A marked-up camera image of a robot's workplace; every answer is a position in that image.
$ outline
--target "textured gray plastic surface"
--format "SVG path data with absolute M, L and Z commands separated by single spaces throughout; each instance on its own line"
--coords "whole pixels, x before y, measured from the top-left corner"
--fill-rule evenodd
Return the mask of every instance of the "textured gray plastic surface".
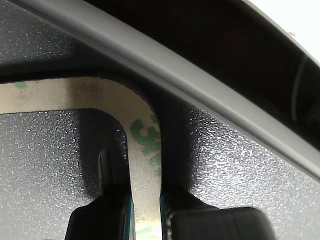
M 125 133 L 104 112 L 84 109 L 0 115 L 0 236 L 62 240 L 70 214 L 100 195 L 98 155 Z

